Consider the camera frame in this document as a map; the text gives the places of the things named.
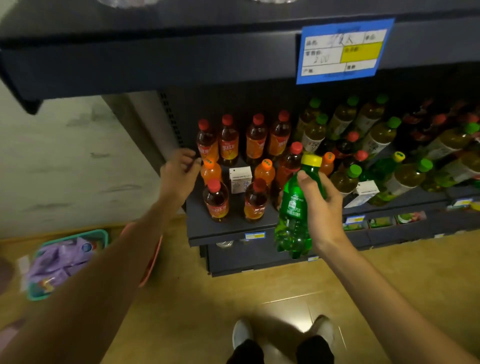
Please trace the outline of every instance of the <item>black pants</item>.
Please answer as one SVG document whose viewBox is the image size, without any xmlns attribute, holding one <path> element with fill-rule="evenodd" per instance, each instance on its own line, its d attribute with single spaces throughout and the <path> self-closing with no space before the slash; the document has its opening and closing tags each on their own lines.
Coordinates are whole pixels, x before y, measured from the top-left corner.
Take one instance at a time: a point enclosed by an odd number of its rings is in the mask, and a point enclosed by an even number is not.
<svg viewBox="0 0 480 364">
<path fill-rule="evenodd" d="M 334 356 L 321 336 L 312 336 L 297 347 L 298 364 L 333 364 Z M 246 340 L 233 352 L 227 364 L 264 364 L 264 352 L 253 340 Z"/>
</svg>

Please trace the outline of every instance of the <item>tiled floor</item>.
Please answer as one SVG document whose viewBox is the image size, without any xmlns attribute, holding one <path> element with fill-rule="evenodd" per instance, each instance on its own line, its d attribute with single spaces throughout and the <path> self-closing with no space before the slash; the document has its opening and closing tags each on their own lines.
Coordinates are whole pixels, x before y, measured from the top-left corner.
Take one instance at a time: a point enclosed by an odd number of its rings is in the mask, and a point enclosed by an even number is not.
<svg viewBox="0 0 480 364">
<path fill-rule="evenodd" d="M 480 357 L 479 241 L 480 231 L 473 231 L 363 254 L 427 318 Z M 0 255 L 15 261 L 40 242 L 0 243 Z M 17 275 L 0 296 L 0 327 L 45 303 L 29 303 L 19 286 Z M 389 362 L 323 261 L 211 278 L 179 219 L 103 363 L 223 363 L 242 316 L 251 319 L 267 364 L 290 363 L 302 332 L 320 314 L 335 324 L 337 363 Z"/>
</svg>

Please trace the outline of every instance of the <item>green tea bottle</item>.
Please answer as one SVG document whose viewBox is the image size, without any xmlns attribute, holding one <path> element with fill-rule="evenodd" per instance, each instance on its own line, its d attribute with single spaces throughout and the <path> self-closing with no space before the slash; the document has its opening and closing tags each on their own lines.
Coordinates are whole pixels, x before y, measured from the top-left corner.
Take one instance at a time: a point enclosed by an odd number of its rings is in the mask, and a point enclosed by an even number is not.
<svg viewBox="0 0 480 364">
<path fill-rule="evenodd" d="M 351 165 L 347 170 L 338 170 L 330 177 L 333 185 L 340 191 L 343 197 L 353 192 L 359 183 L 361 167 Z"/>
<path fill-rule="evenodd" d="M 387 101 L 387 95 L 379 94 L 375 101 L 367 102 L 360 109 L 359 115 L 352 123 L 352 130 L 358 132 L 360 138 L 363 138 L 370 128 L 384 115 Z"/>
<path fill-rule="evenodd" d="M 428 192 L 439 192 L 477 175 L 480 175 L 480 154 L 467 152 L 440 170 L 430 172 L 421 187 Z"/>
<path fill-rule="evenodd" d="M 472 134 L 480 125 L 469 123 L 463 127 L 445 130 L 433 142 L 419 150 L 419 155 L 429 160 L 437 160 L 463 149 L 472 140 Z"/>
<path fill-rule="evenodd" d="M 321 113 L 317 116 L 315 122 L 311 122 L 305 127 L 301 144 L 307 153 L 315 153 L 322 141 L 325 139 L 326 124 L 328 115 Z"/>
<path fill-rule="evenodd" d="M 373 180 L 378 186 L 404 159 L 405 154 L 397 151 L 390 158 L 382 158 L 376 161 L 360 175 L 360 182 Z"/>
<path fill-rule="evenodd" d="M 304 154 L 300 169 L 317 182 L 320 193 L 326 198 L 318 175 L 321 164 L 322 157 L 315 154 Z M 277 251 L 288 251 L 293 259 L 306 255 L 312 248 L 312 239 L 307 224 L 307 202 L 297 181 L 296 173 L 283 189 L 278 225 L 275 228 L 275 242 Z"/>
<path fill-rule="evenodd" d="M 318 115 L 320 115 L 320 99 L 313 97 L 310 100 L 308 107 L 299 116 L 299 122 L 297 123 L 297 128 L 293 134 L 293 141 L 301 142 L 305 127 L 312 121 L 315 121 Z"/>
<path fill-rule="evenodd" d="M 396 129 L 400 126 L 402 121 L 397 117 L 388 119 L 387 122 L 381 122 L 375 125 L 360 141 L 359 148 L 368 153 L 368 159 L 372 159 L 387 145 L 389 145 L 396 136 Z"/>
<path fill-rule="evenodd" d="M 432 162 L 425 158 L 418 163 L 399 166 L 378 186 L 380 192 L 372 197 L 368 203 L 375 206 L 386 205 L 394 198 L 421 184 L 425 180 L 425 173 L 432 167 Z"/>
<path fill-rule="evenodd" d="M 347 102 L 337 106 L 327 128 L 327 136 L 329 139 L 340 139 L 342 133 L 355 119 L 355 116 L 357 116 L 358 103 L 358 96 L 350 96 Z"/>
</svg>

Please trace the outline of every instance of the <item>shoe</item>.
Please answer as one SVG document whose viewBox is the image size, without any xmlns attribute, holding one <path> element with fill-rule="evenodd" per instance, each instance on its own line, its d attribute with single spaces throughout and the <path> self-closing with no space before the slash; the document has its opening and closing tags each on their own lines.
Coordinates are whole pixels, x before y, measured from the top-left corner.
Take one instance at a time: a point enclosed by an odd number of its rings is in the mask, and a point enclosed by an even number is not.
<svg viewBox="0 0 480 364">
<path fill-rule="evenodd" d="M 253 330 L 250 326 L 250 322 L 246 318 L 241 318 L 235 324 L 233 328 L 232 334 L 232 342 L 233 342 L 233 350 L 237 348 L 237 346 L 244 343 L 246 340 L 253 340 Z"/>
<path fill-rule="evenodd" d="M 310 336 L 321 336 L 327 342 L 330 351 L 333 352 L 334 329 L 332 321 L 327 316 L 318 316 L 307 333 Z"/>
</svg>

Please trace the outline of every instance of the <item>hand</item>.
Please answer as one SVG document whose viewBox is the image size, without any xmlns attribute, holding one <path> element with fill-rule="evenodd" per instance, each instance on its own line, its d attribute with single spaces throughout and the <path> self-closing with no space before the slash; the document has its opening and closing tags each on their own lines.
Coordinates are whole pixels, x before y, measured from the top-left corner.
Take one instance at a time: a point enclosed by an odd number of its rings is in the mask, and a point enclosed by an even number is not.
<svg viewBox="0 0 480 364">
<path fill-rule="evenodd" d="M 312 249 L 322 255 L 328 246 L 340 244 L 348 238 L 342 225 L 342 200 L 340 192 L 323 173 L 320 181 L 327 194 L 324 200 L 317 182 L 300 170 L 297 180 L 308 204 L 308 231 L 312 237 Z"/>
<path fill-rule="evenodd" d="M 163 202 L 174 204 L 171 206 L 177 211 L 192 192 L 198 172 L 202 167 L 202 159 L 193 157 L 191 149 L 178 149 L 171 160 L 160 168 L 160 197 Z"/>
</svg>

